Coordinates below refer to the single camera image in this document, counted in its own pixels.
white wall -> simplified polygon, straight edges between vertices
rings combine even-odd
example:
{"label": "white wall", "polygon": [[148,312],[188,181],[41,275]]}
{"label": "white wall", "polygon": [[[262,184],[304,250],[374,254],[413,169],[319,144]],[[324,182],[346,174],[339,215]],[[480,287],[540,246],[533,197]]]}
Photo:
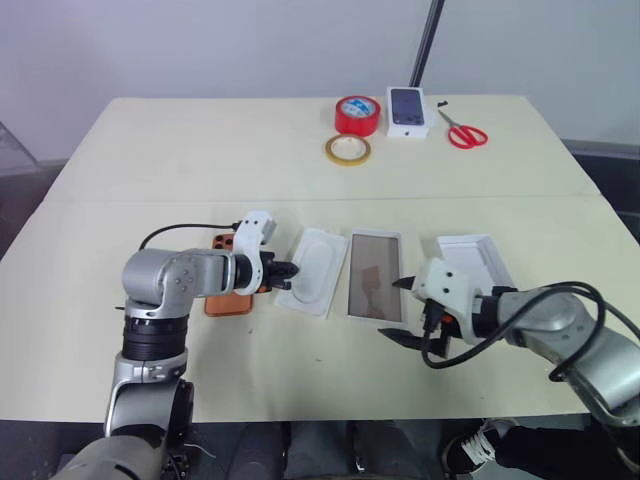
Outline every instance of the white wall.
{"label": "white wall", "polygon": [[[523,93],[565,138],[640,143],[640,0],[448,0],[429,93]],[[3,0],[0,121],[66,158],[116,96],[382,94],[426,0]]]}
{"label": "white wall", "polygon": [[423,87],[525,94],[562,138],[640,145],[640,0],[448,0]]}

table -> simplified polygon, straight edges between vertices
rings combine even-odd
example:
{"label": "table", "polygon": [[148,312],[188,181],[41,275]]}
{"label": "table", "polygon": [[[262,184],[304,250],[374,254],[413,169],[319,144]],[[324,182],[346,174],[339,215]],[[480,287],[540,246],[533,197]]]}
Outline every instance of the table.
{"label": "table", "polygon": [[[485,97],[447,98],[451,106],[455,98],[468,123],[489,131],[492,143],[499,143],[496,139],[502,138],[502,130],[515,123],[495,123],[491,128],[481,123],[484,112],[478,106],[489,105]],[[329,108],[335,99],[258,103],[273,107],[265,109],[257,122],[260,129],[251,130],[267,141],[268,132],[262,129],[293,131],[295,125],[287,122],[295,105],[300,113],[310,105]],[[169,153],[160,160],[150,156],[150,151],[162,151],[158,145],[148,145],[150,138],[155,136],[157,143],[167,147],[170,142],[160,131],[167,122],[173,128],[180,123],[160,118],[159,112],[181,111],[183,119],[203,114],[216,123],[213,112],[217,110],[221,117],[217,123],[222,124],[234,105],[243,110],[249,104],[247,100],[118,100],[100,117],[0,263],[0,360],[10,366],[5,371],[5,384],[10,387],[0,397],[0,417],[102,421],[123,326],[122,312],[113,307],[124,301],[120,274],[140,239],[161,225],[228,222],[250,209],[270,210],[278,221],[269,247],[279,257],[290,258],[305,226],[343,235],[354,227],[401,231],[407,273],[437,254],[438,235],[489,233],[518,287],[584,280],[600,288],[607,300],[631,318],[640,318],[636,302],[640,249],[555,137],[544,146],[528,144],[527,148],[546,152],[535,166],[527,164],[530,152],[521,155],[514,148],[517,142],[511,142],[509,159],[505,157],[508,149],[501,145],[494,147],[494,152],[503,151],[496,157],[480,149],[473,152],[476,163],[485,163],[479,168],[457,150],[444,148],[443,125],[422,145],[410,147],[391,145],[375,135],[371,141],[377,153],[365,164],[369,170],[360,170],[368,183],[351,173],[359,169],[338,167],[311,148],[313,144],[321,151],[323,140],[330,136],[330,127],[324,124],[318,127],[317,138],[311,139],[304,127],[304,141],[294,142],[294,151],[307,142],[309,158],[322,163],[304,159],[307,173],[296,163],[302,157],[287,156],[278,136],[271,135],[271,143],[263,144],[265,151],[272,152],[268,157],[272,165],[287,161],[292,165],[282,178],[254,178],[247,166],[255,165],[257,172],[266,174],[266,160],[254,157],[251,161],[245,155],[255,147],[246,144],[238,144],[236,158],[231,140],[221,135],[215,138],[226,154],[216,156],[218,143],[205,147],[204,134],[194,133],[197,121],[185,121],[173,134],[174,143],[188,148],[181,157],[186,172],[176,167]],[[548,130],[521,98],[490,97],[490,104],[495,111],[487,119],[504,118],[498,114],[504,106],[505,112],[521,111],[538,131]],[[147,109],[150,114],[144,115]],[[268,121],[266,112],[276,116],[280,110],[282,115]],[[153,135],[137,123],[145,116],[149,121],[155,118],[148,127],[155,131]],[[139,141],[132,133],[135,130]],[[125,140],[128,149],[121,145]],[[124,158],[112,155],[119,149],[123,155],[125,150],[129,153]],[[395,175],[385,165],[385,160],[390,161],[386,155],[394,149],[403,152],[394,160],[407,168],[411,165],[409,173],[414,175],[409,175],[404,189],[389,183],[392,193],[388,193],[379,189],[385,184],[384,175]],[[430,149],[441,152],[434,156],[431,169],[415,160]],[[476,180],[482,181],[462,176],[446,190],[442,184],[453,180],[455,168],[445,158],[471,165],[480,176]],[[150,166],[152,160],[155,168]],[[149,181],[142,176],[145,163]],[[507,172],[498,179],[497,173],[504,168]],[[516,170],[526,171],[529,181],[516,175]],[[118,171],[122,180],[114,183]],[[420,196],[418,182],[412,182],[427,172],[431,195],[425,190]],[[231,186],[236,174],[245,178],[239,184],[250,187],[243,190],[244,198]],[[219,188],[198,190],[204,188],[203,178],[216,175],[225,179],[213,182]],[[292,182],[296,177],[298,182],[304,179],[300,183],[308,188]],[[339,185],[330,183],[339,178]],[[322,182],[329,182],[326,189],[319,185]],[[487,182],[492,189],[481,185]],[[465,194],[462,185],[475,189]],[[153,246],[205,247],[210,240],[210,231],[173,231],[154,239]],[[345,266],[325,320],[278,308],[273,294],[256,296],[252,314],[236,318],[205,317],[202,301],[196,301],[185,375],[196,384],[194,420],[450,418],[584,411],[569,387],[548,382],[550,364],[506,344],[495,345],[454,369],[428,369],[416,352],[395,345],[368,324],[346,318],[347,285]],[[408,319],[417,328],[421,305],[411,299],[406,304]],[[624,332],[614,321],[610,324]],[[464,348],[456,344],[453,353]]]}

orange phone case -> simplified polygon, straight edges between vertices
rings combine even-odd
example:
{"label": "orange phone case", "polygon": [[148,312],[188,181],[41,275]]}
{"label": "orange phone case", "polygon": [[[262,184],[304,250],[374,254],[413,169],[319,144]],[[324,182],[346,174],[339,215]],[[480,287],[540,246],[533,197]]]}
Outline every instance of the orange phone case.
{"label": "orange phone case", "polygon": [[[233,249],[233,233],[216,235],[213,248]],[[246,315],[252,308],[253,295],[238,295],[235,292],[219,297],[207,297],[204,302],[204,313],[209,317]]]}

